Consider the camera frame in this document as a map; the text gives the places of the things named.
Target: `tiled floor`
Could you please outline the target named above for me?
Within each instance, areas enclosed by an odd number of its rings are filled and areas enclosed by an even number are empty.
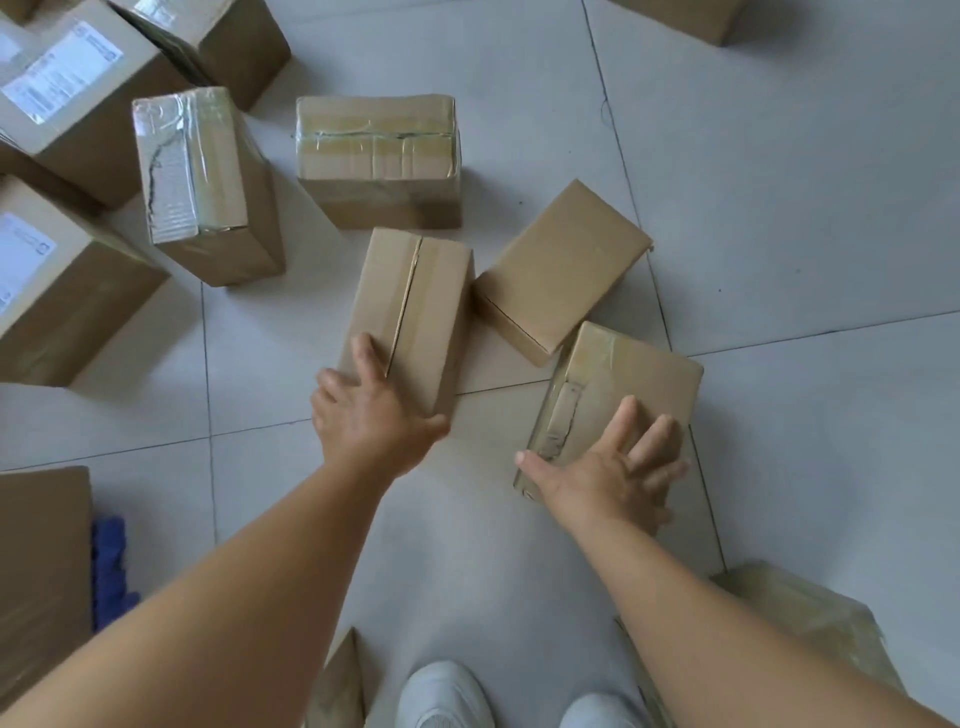
[[[754,0],[717,50],[608,0],[271,5],[297,58],[251,123],[289,273],[225,292],[174,271],[73,390],[0,386],[0,470],[83,459],[146,592],[296,485],[366,244],[297,187],[294,100],[448,92],[480,270],[574,177],[657,241],[594,318],[707,369],[703,480],[664,542],[707,573],[719,535],[728,565],[866,601],[912,694],[960,720],[960,6]],[[142,243],[141,218],[114,222]],[[371,726],[438,657],[473,668],[503,726],[630,689],[601,585],[510,491],[548,376],[477,325],[453,434],[384,502],[344,613]]]

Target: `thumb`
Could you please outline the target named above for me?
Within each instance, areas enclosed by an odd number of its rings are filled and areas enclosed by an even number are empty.
[[[433,433],[436,440],[442,440],[450,434],[450,418],[446,415],[434,415],[426,421],[427,429]]]
[[[550,488],[559,469],[530,450],[518,452],[514,462],[524,475],[537,483],[541,490]]]

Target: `hand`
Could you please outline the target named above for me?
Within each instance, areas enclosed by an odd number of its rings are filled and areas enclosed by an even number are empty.
[[[529,450],[516,454],[517,466],[537,483],[546,507],[574,537],[610,520],[632,522],[656,536],[672,521],[666,498],[689,468],[683,460],[663,464],[664,454],[676,442],[677,421],[659,417],[625,455],[622,450],[631,432],[636,433],[638,409],[635,398],[625,398],[599,442],[565,468]]]
[[[387,382],[369,334],[350,342],[359,384],[332,369],[317,375],[320,385],[310,402],[313,426],[327,463],[347,460],[373,468],[389,485],[412,471],[434,443],[450,431],[445,415],[424,419],[400,401]]]

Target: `person's right arm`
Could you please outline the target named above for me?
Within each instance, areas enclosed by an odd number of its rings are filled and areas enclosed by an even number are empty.
[[[669,522],[660,462],[676,423],[660,418],[628,454],[637,403],[625,399],[583,458],[517,464],[606,584],[643,664],[683,728],[948,728],[919,703],[834,663],[697,578],[654,539]]]

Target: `left hand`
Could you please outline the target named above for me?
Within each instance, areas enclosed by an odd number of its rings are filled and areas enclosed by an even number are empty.
[[[324,369],[310,398],[324,462],[349,461],[389,482],[412,471],[450,431],[446,415],[423,418],[387,381],[369,334],[350,342],[359,382]]]

